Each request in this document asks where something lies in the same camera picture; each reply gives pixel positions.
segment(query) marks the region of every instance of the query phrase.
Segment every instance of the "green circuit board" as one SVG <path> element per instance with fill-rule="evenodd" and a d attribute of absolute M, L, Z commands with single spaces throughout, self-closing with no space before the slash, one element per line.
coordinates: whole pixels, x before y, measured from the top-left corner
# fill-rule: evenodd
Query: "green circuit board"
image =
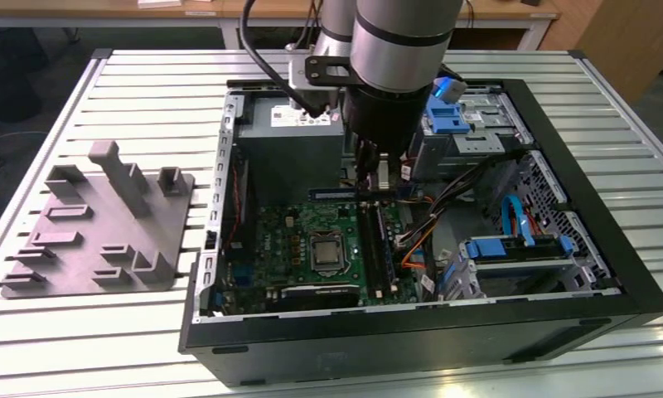
<path fill-rule="evenodd" d="M 398 208 L 382 209 L 386 232 L 402 232 Z M 341 242 L 343 268 L 318 272 L 313 265 L 313 244 L 333 236 Z M 308 203 L 297 206 L 266 206 L 257 213 L 257 247 L 254 261 L 233 261 L 237 283 L 237 308 L 241 313 L 264 311 L 269 288 L 294 285 L 353 284 L 361 288 L 359 306 L 414 303 L 415 288 L 410 273 L 394 282 L 398 290 L 383 298 L 370 297 L 361 256 L 354 203 Z"/>

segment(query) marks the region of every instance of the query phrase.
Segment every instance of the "slotted aluminum surface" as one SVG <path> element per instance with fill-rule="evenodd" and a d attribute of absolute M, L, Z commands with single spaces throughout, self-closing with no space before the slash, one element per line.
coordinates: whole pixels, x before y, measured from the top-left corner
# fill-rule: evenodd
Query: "slotted aluminum surface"
<path fill-rule="evenodd" d="M 285 72 L 288 56 L 264 54 Z M 445 60 L 467 78 L 526 80 L 663 288 L 663 151 L 589 63 L 562 52 L 455 51 Z M 109 60 L 92 61 L 0 221 L 0 278 L 12 268 L 4 258 L 24 246 L 46 201 L 42 181 L 50 165 L 76 164 L 96 172 L 86 158 L 96 139 L 117 139 L 124 163 L 136 162 L 144 172 L 168 164 L 196 176 L 178 261 L 188 275 L 192 251 L 204 239 L 225 81 L 245 78 L 264 76 L 238 51 L 116 51 Z M 230 391 L 193 357 L 177 353 L 186 282 L 185 276 L 164 293 L 0 297 L 0 396 L 663 393 L 663 318 L 611 333 L 550 362 Z"/>

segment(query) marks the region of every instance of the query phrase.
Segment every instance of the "robotic arm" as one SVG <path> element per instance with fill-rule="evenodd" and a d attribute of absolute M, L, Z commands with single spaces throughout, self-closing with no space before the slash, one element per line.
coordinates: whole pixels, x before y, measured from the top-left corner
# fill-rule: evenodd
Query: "robotic arm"
<path fill-rule="evenodd" d="M 241 16 L 244 47 L 289 97 L 317 117 L 335 107 L 334 101 L 322 104 L 318 99 L 329 98 L 322 96 L 313 103 L 249 45 L 245 27 L 254 1 L 248 0 Z M 378 167 L 381 153 L 397 159 L 406 151 L 433 81 L 451 75 L 442 57 L 461 7 L 462 0 L 328 0 L 324 4 L 322 34 L 302 66 L 304 83 L 320 90 L 346 89 L 342 114 L 358 137 L 359 180 Z"/>

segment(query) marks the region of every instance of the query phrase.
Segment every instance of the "blue tab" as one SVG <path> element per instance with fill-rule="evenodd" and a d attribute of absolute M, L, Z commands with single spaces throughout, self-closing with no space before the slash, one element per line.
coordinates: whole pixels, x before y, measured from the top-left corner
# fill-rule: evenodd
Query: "blue tab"
<path fill-rule="evenodd" d="M 499 257 L 506 255 L 506 250 L 503 249 L 503 243 L 501 243 L 501 239 L 475 239 L 474 243 L 477 243 L 478 253 L 482 255 L 482 257 Z"/>
<path fill-rule="evenodd" d="M 466 134 L 471 128 L 462 119 L 462 106 L 447 104 L 442 99 L 430 95 L 426 103 L 427 118 L 433 122 L 435 134 Z"/>
<path fill-rule="evenodd" d="M 575 247 L 573 246 L 573 240 L 565 235 L 561 235 L 558 240 L 561 241 L 561 246 L 562 246 L 562 250 L 565 250 L 565 255 L 571 255 L 573 253 L 575 253 Z"/>
<path fill-rule="evenodd" d="M 478 248 L 473 240 L 466 242 L 466 254 L 470 259 L 475 259 L 478 257 Z"/>

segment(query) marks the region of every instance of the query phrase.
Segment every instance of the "wooden table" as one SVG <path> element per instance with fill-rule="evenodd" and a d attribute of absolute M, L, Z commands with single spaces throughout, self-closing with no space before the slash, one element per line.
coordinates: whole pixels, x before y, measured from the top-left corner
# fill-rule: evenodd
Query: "wooden table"
<path fill-rule="evenodd" d="M 220 27 L 226 49 L 240 49 L 237 18 L 244 0 L 185 1 L 181 7 L 140 10 L 137 0 L 0 0 L 0 27 Z M 543 0 L 539 7 L 518 0 L 473 0 L 474 27 L 523 29 L 518 50 L 535 50 L 550 22 L 561 15 Z M 308 16 L 309 0 L 258 0 L 253 27 L 298 27 Z M 469 24 L 469 9 L 457 27 Z"/>

